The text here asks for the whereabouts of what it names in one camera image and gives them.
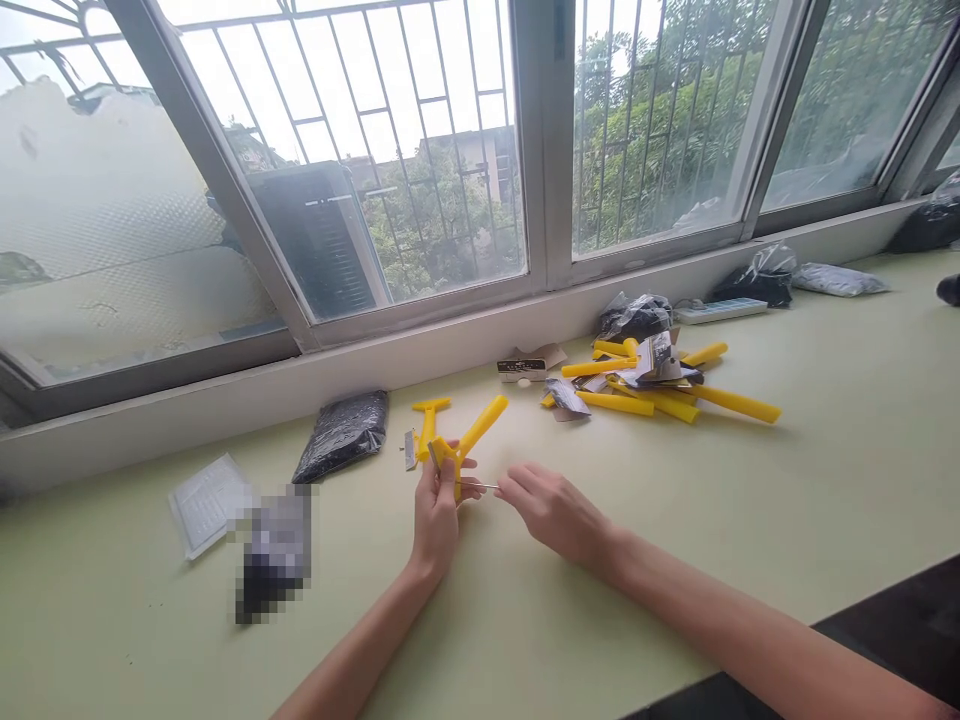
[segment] yellow plastic stick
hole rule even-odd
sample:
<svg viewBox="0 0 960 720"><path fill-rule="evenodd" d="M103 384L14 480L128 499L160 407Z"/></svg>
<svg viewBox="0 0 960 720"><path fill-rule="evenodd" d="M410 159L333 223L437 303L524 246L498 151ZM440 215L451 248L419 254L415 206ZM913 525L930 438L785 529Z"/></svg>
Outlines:
<svg viewBox="0 0 960 720"><path fill-rule="evenodd" d="M678 420L683 420L690 425L693 425L700 416L700 410L697 408L678 402L662 391L634 390L632 387L625 385L622 380L613 380L609 375L607 376L607 384L615 390L619 390L631 397L638 398L639 400L649 400L660 412L675 417Z"/></svg>
<svg viewBox="0 0 960 720"><path fill-rule="evenodd" d="M629 357L637 357L637 351L640 348L640 343L633 338L627 338L623 341L623 346L627 349L627 355Z"/></svg>
<svg viewBox="0 0 960 720"><path fill-rule="evenodd" d="M711 360L716 360L718 357L723 355L730 348L727 347L726 343L714 343L713 345L707 345L702 350L697 350L694 353L690 353L683 361L690 366L703 365L705 362L710 362Z"/></svg>
<svg viewBox="0 0 960 720"><path fill-rule="evenodd" d="M497 421L497 418L503 414L503 411L507 409L507 405L509 404L509 401L503 395L497 395L493 399L493 402L487 405L484 411L480 413L480 417L477 418L470 429L463 434L463 437L460 438L460 444L457 445L455 450L450 447L442 437L437 437L430 442L430 447L433 448L433 453L436 456L438 471L445 458L453 458L454 469L456 470L456 484L453 486L453 496L457 502L460 502L460 468L463 465L464 459L473 449L473 446L477 444L477 441L483 437L483 434L489 430L493 423Z"/></svg>
<svg viewBox="0 0 960 720"><path fill-rule="evenodd" d="M413 409L423 413L423 432L417 443L417 460L426 462L430 459L430 449L427 445L437 436L437 410L450 405L450 398L437 398L422 403L414 403Z"/></svg>
<svg viewBox="0 0 960 720"><path fill-rule="evenodd" d="M457 448L460 455L466 457L467 453L473 450L473 446L477 444L477 440L490 429L490 426L497 421L497 418L503 414L503 411L507 409L507 405L509 404L503 395L497 395L493 399L493 402L487 405L484 411L480 413L477 421L460 437L460 446Z"/></svg>
<svg viewBox="0 0 960 720"><path fill-rule="evenodd" d="M657 390L657 392L662 393L671 400L682 402L684 405L693 406L697 404L697 398L695 398L693 395L687 395L686 393L677 392L676 390L668 390L667 388L664 388L663 390Z"/></svg>
<svg viewBox="0 0 960 720"><path fill-rule="evenodd" d="M611 360L623 360L624 355L614 355L613 353L604 352L603 350L594 350L593 355L594 360L599 360L602 357L609 358Z"/></svg>
<svg viewBox="0 0 960 720"><path fill-rule="evenodd" d="M626 357L627 349L620 343L612 343L607 340L597 340L593 343L594 350L602 350L607 355L620 355Z"/></svg>
<svg viewBox="0 0 960 720"><path fill-rule="evenodd" d="M653 415L653 403L649 400L625 398L619 395L601 395L599 393L583 392L582 390L577 390L577 396L583 398L587 405L605 407L608 410L619 410L634 415L646 415L647 417Z"/></svg>
<svg viewBox="0 0 960 720"><path fill-rule="evenodd" d="M702 398L707 402L712 402L714 405L725 407L728 410L733 410L741 415L748 415L757 420L762 420L771 425L779 419L780 413L783 412L774 405L768 405L759 400L727 392L726 390L720 390L719 388L706 387L705 385L694 385L690 388L684 388L682 392Z"/></svg>
<svg viewBox="0 0 960 720"><path fill-rule="evenodd" d="M604 360L598 363L580 363L579 365L565 365L560 373L564 377L580 377L581 375L596 375L614 370L627 370L637 366L636 358L623 360Z"/></svg>

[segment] window glass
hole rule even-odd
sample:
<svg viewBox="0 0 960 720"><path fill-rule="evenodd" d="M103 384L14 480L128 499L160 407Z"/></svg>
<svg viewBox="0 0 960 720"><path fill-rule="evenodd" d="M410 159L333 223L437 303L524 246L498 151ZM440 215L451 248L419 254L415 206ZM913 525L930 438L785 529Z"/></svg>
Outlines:
<svg viewBox="0 0 960 720"><path fill-rule="evenodd" d="M578 0L575 256L739 219L729 191L776 4Z"/></svg>
<svg viewBox="0 0 960 720"><path fill-rule="evenodd" d="M940 164L937 165L937 170L954 167L956 165L960 165L960 133L957 133L950 147L947 148L947 152L943 154Z"/></svg>
<svg viewBox="0 0 960 720"><path fill-rule="evenodd" d="M948 0L835 0L763 210L869 187L955 17Z"/></svg>
<svg viewBox="0 0 960 720"><path fill-rule="evenodd" d="M82 5L0 8L0 354L41 385L282 327L116 24Z"/></svg>
<svg viewBox="0 0 960 720"><path fill-rule="evenodd" d="M507 0L337 5L161 2L315 321L525 273Z"/></svg>

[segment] plastic bag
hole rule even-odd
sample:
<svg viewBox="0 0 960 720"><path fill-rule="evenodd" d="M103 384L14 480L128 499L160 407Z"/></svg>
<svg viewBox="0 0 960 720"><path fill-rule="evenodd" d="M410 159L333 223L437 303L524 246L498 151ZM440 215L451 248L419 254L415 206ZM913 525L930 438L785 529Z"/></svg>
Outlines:
<svg viewBox="0 0 960 720"><path fill-rule="evenodd" d="M793 286L839 297L888 292L890 286L876 275L836 265L804 263L793 274Z"/></svg>
<svg viewBox="0 0 960 720"><path fill-rule="evenodd" d="M884 248L890 253L924 252L960 238L960 170L944 180L914 210Z"/></svg>
<svg viewBox="0 0 960 720"><path fill-rule="evenodd" d="M310 578L310 488L287 485L286 490L264 498L250 518L234 608L237 625L264 622Z"/></svg>
<svg viewBox="0 0 960 720"><path fill-rule="evenodd" d="M601 340L623 342L632 337L642 342L669 330L673 324L670 301L661 295L641 295L629 300L622 292L600 313Z"/></svg>
<svg viewBox="0 0 960 720"><path fill-rule="evenodd" d="M790 279L797 267L797 256L783 243L758 250L749 267L739 267L727 275L707 296L708 302L747 297L761 300L769 307L790 307Z"/></svg>
<svg viewBox="0 0 960 720"><path fill-rule="evenodd" d="M387 393L376 390L331 403L320 410L295 484L316 482L367 455L380 452L387 434Z"/></svg>

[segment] finger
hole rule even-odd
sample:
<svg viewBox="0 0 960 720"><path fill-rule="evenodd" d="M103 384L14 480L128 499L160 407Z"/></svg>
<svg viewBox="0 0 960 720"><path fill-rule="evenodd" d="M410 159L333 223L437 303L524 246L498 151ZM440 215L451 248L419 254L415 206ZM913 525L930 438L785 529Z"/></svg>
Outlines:
<svg viewBox="0 0 960 720"><path fill-rule="evenodd" d="M523 465L511 465L508 467L507 476L531 494L535 494L543 483L539 475Z"/></svg>
<svg viewBox="0 0 960 720"><path fill-rule="evenodd" d="M485 490L486 488L471 488L466 485L460 486L460 503L462 504L464 500L479 500L483 497L483 493L480 490Z"/></svg>
<svg viewBox="0 0 960 720"><path fill-rule="evenodd" d="M454 486L457 480L456 464L452 458L446 458L440 466L440 492L437 493L437 506L455 508L457 506Z"/></svg>
<svg viewBox="0 0 960 720"><path fill-rule="evenodd" d="M499 488L493 491L494 496L513 505L520 517L526 517L533 510L533 496L512 477L504 475L498 485Z"/></svg>
<svg viewBox="0 0 960 720"><path fill-rule="evenodd" d="M433 458L428 458L423 462L423 472L420 474L420 482L417 483L417 495L437 495L437 466L433 464Z"/></svg>
<svg viewBox="0 0 960 720"><path fill-rule="evenodd" d="M534 475L537 475L542 478L549 478L556 475L556 473L553 472L553 470L549 468L545 468L543 465L533 460L527 460L526 462L521 463L521 465L523 465L527 470L532 472Z"/></svg>
<svg viewBox="0 0 960 720"><path fill-rule="evenodd" d="M471 492L475 492L480 495L483 495L487 491L487 489L480 484L480 480L473 477L461 477L460 488L461 492L470 490Z"/></svg>

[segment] table surface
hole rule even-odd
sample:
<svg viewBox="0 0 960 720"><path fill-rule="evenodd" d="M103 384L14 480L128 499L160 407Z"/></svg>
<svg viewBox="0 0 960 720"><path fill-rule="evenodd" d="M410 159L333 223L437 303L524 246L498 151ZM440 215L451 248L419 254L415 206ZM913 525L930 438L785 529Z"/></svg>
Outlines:
<svg viewBox="0 0 960 720"><path fill-rule="evenodd" d="M313 498L313 580L269 624L232 624L238 543L183 561L167 494L229 452L263 493L292 475L303 418L62 486L0 513L0 716L264 718L403 566L419 473L402 469L418 400L450 395L462 433L510 406L473 455L563 472L616 522L813 623L960 551L960 310L934 294L960 253L862 264L895 292L796 292L794 308L693 328L730 345L708 382L784 409L768 427L706 409L696 426L597 409L560 424L539 389L476 368L391 393L381 453ZM567 343L588 357L586 340ZM488 496L464 511L449 577L367 707L371 718L614 718L714 671L673 633L539 546Z"/></svg>

